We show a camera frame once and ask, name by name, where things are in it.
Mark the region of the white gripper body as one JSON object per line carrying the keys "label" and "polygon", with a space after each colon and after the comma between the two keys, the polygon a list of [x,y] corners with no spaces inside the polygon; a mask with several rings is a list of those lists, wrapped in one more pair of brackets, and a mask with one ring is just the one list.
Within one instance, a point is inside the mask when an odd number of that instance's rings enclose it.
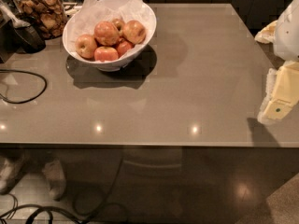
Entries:
{"label": "white gripper body", "polygon": [[299,0],[292,0],[278,18],[274,53],[285,61],[299,61]]}

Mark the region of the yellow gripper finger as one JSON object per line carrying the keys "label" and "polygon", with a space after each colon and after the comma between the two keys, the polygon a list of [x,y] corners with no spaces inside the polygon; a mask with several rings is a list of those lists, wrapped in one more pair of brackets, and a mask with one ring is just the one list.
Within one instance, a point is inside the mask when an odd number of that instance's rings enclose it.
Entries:
{"label": "yellow gripper finger", "polygon": [[261,31],[257,33],[254,39],[262,44],[269,44],[274,41],[275,30],[277,26],[277,21],[272,21],[266,25]]}
{"label": "yellow gripper finger", "polygon": [[257,120],[271,125],[283,120],[299,102],[299,62],[286,61],[266,77],[265,97]]}

